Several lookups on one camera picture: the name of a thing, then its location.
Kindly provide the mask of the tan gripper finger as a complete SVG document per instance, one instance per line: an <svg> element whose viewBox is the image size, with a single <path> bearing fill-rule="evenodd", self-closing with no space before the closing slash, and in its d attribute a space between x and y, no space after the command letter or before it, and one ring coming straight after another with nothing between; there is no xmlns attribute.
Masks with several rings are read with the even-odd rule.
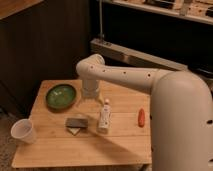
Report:
<svg viewBox="0 0 213 171"><path fill-rule="evenodd" d="M96 101L100 104L104 104L104 99L101 94L98 95L98 97L96 98Z"/></svg>

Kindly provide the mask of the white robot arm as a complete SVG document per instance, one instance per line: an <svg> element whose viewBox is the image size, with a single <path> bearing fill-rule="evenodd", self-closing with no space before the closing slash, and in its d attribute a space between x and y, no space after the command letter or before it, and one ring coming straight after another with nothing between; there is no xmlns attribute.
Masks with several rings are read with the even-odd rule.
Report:
<svg viewBox="0 0 213 171"><path fill-rule="evenodd" d="M82 94L101 80L150 95L152 171L213 171L213 96L189 71L107 66L93 54L76 65Z"/></svg>

